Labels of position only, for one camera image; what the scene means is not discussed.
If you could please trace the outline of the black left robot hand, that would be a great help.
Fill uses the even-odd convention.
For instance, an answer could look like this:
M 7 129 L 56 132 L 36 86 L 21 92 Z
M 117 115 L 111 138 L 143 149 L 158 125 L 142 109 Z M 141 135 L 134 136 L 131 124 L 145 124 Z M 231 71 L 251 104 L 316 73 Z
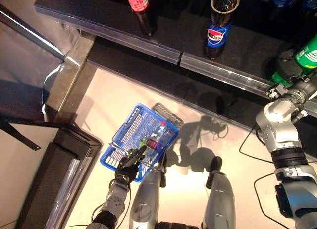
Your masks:
M 137 175 L 140 161 L 145 157 L 146 146 L 139 149 L 131 149 L 126 157 L 120 160 L 119 166 L 115 171 L 115 180 L 131 183 Z

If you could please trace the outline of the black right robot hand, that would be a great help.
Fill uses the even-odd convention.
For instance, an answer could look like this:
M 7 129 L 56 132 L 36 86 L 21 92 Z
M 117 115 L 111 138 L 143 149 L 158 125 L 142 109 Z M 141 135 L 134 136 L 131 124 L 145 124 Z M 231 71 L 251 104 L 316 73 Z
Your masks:
M 264 64 L 267 80 L 274 84 L 283 84 L 286 88 L 292 86 L 302 75 L 301 67 L 294 59 L 295 49 L 288 49 L 270 57 Z

